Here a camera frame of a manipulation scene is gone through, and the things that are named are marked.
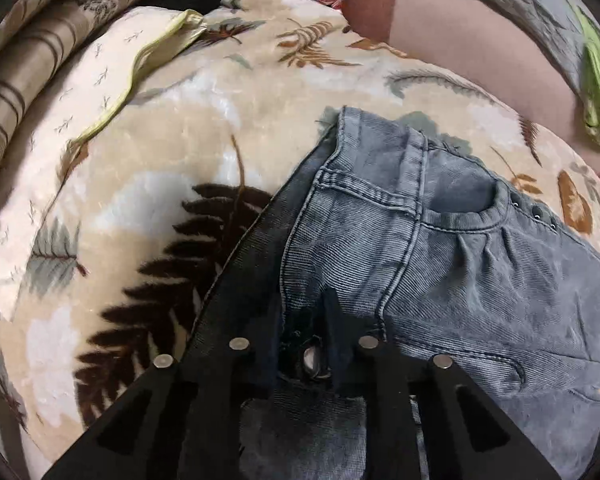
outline jeans pocket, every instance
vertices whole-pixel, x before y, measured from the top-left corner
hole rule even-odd
[[[506,356],[472,351],[464,345],[448,340],[444,346],[396,336],[400,350],[411,357],[430,359],[436,354],[447,354],[491,397],[510,399],[519,394],[525,383],[525,372],[519,362]]]

